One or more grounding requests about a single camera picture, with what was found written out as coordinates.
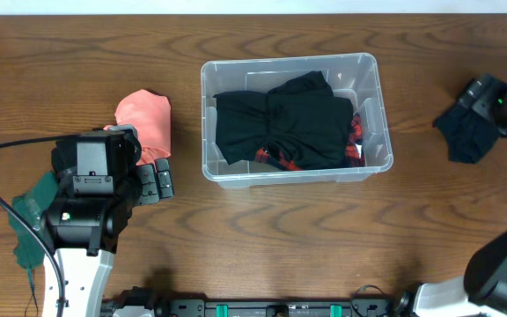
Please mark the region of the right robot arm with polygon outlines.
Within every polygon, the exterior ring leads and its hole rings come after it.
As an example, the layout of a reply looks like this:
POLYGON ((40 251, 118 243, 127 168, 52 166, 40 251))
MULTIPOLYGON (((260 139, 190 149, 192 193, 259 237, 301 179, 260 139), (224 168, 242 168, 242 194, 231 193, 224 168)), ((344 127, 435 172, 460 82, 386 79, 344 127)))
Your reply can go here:
MULTIPOLYGON (((476 163, 507 138, 507 84, 489 74, 472 79, 433 123, 453 162, 476 163)), ((399 316, 507 316, 507 231, 479 249, 463 276, 404 292, 399 316)))

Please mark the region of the red black plaid shirt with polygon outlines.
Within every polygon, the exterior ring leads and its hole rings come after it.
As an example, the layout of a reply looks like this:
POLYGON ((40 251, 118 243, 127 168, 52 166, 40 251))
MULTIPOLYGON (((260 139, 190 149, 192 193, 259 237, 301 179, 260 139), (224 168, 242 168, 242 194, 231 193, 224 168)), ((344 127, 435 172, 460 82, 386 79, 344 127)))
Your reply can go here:
MULTIPOLYGON (((257 163, 268 164, 276 167, 282 171, 302 171, 302 168, 297 166, 291 159, 288 160, 280 151, 278 158, 273 158, 269 155, 268 151, 264 148, 256 152, 253 160, 257 163)), ((365 167, 365 157, 363 150, 363 129, 361 123, 361 116, 355 113, 351 121, 351 131, 349 133, 349 140, 345 147, 343 162, 340 168, 351 167, 365 167)))

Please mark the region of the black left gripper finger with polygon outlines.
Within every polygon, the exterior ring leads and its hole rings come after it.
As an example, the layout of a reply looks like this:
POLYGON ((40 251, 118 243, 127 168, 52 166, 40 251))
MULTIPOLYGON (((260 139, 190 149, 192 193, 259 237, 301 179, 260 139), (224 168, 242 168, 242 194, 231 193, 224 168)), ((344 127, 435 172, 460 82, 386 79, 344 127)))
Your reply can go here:
POLYGON ((136 173, 142 184, 142 194, 138 200, 139 205, 150 205, 160 200, 157 182, 157 173, 153 164, 136 167, 136 173))
POLYGON ((158 194, 161 199, 174 197, 173 180, 167 158, 155 160, 158 177, 158 194))

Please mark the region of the black garment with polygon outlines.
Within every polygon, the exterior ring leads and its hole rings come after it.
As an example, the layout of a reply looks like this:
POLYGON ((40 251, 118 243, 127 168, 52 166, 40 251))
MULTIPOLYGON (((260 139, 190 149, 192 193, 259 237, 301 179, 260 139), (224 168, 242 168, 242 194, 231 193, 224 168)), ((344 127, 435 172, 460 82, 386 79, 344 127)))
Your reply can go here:
POLYGON ((336 97, 320 71, 267 92, 214 96, 216 145, 230 165, 258 161, 283 170, 348 168, 354 106, 336 97))

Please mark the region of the dark navy garment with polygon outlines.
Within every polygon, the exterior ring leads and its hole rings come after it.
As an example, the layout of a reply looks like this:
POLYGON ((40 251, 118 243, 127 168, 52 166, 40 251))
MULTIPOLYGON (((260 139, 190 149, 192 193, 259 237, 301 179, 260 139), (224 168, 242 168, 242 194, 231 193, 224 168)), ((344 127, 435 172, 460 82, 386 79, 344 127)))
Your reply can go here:
POLYGON ((500 137, 498 128, 470 108, 455 105, 433 122, 443 135, 448 159, 464 164, 478 163, 500 137))

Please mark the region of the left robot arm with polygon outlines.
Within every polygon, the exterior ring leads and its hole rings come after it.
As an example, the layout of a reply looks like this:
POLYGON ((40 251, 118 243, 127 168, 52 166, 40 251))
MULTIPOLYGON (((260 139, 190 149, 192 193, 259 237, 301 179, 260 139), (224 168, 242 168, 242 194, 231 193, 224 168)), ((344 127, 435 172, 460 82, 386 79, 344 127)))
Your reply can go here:
POLYGON ((173 197, 167 159, 142 165, 142 153, 130 125, 56 142, 51 163, 59 185, 41 216, 51 250, 44 260, 44 315, 99 315, 132 210, 173 197))

